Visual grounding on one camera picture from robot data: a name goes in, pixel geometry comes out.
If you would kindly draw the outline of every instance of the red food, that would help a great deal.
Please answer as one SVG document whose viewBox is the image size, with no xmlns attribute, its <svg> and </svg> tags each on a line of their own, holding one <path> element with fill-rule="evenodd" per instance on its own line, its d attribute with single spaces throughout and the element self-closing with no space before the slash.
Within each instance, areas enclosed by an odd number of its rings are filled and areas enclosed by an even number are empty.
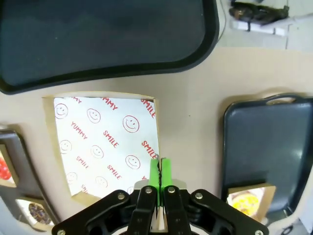
<svg viewBox="0 0 313 235">
<path fill-rule="evenodd" d="M 11 173 L 3 159 L 0 159 L 0 179 L 8 180 L 11 178 Z"/>
</svg>

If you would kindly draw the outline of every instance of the beige tabletop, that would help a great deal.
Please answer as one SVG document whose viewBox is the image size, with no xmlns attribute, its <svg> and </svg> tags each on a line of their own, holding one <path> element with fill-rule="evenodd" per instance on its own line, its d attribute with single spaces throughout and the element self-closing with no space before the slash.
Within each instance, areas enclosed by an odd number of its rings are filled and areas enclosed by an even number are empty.
<svg viewBox="0 0 313 235">
<path fill-rule="evenodd" d="M 173 178 L 190 192 L 204 188 L 217 195 L 221 184 L 221 118 L 233 101 L 270 94 L 313 91 L 313 54 L 258 48 L 221 48 L 197 67 L 173 74 L 103 79 L 56 86 L 16 95 L 0 94 L 0 123 L 11 125 L 26 142 L 36 171 L 62 219 L 83 206 L 71 200 L 53 158 L 42 97 L 71 91 L 114 91 L 159 100 L 161 157 L 172 160 Z M 313 174 L 310 183 L 313 185 Z M 305 189 L 294 215 L 271 225 L 293 222 L 307 199 Z"/>
</svg>

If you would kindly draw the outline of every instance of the tray handle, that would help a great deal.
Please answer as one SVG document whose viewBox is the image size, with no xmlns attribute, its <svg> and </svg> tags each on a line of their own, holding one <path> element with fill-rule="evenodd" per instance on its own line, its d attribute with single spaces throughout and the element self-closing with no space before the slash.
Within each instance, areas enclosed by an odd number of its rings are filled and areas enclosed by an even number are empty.
<svg viewBox="0 0 313 235">
<path fill-rule="evenodd" d="M 263 99 L 267 105 L 273 105 L 278 103 L 296 103 L 304 102 L 305 98 L 294 93 L 276 94 Z"/>
</svg>

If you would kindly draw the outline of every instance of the box with red food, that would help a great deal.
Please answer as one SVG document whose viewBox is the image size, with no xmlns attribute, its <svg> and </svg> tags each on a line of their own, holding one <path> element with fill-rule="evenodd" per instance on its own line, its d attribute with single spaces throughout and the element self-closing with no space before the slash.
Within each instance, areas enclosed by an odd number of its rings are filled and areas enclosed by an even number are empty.
<svg viewBox="0 0 313 235">
<path fill-rule="evenodd" d="M 16 188 L 18 177 L 15 173 L 5 145 L 0 144 L 0 186 Z"/>
</svg>

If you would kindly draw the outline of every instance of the screw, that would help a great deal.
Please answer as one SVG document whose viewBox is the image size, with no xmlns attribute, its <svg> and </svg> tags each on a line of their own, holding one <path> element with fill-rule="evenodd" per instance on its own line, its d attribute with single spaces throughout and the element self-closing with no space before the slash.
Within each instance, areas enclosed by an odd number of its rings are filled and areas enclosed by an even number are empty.
<svg viewBox="0 0 313 235">
<path fill-rule="evenodd" d="M 169 193 L 173 193 L 173 192 L 175 192 L 175 188 L 169 187 L 169 188 L 167 189 L 167 191 L 168 191 Z"/>
<path fill-rule="evenodd" d="M 122 194 L 122 193 L 120 193 L 120 194 L 118 194 L 117 198 L 118 198 L 119 200 L 123 200 L 123 199 L 125 198 L 125 195 Z"/>
<path fill-rule="evenodd" d="M 261 230 L 255 231 L 255 235 L 263 235 L 263 232 Z"/>
<path fill-rule="evenodd" d="M 146 188 L 146 193 L 152 193 L 152 189 L 151 188 Z"/>
<path fill-rule="evenodd" d="M 64 230 L 59 230 L 57 235 L 65 235 L 65 231 Z"/>
<path fill-rule="evenodd" d="M 195 195 L 195 197 L 196 197 L 197 199 L 202 199 L 202 198 L 203 198 L 203 195 L 202 195 L 200 192 L 197 192 L 196 195 Z"/>
</svg>

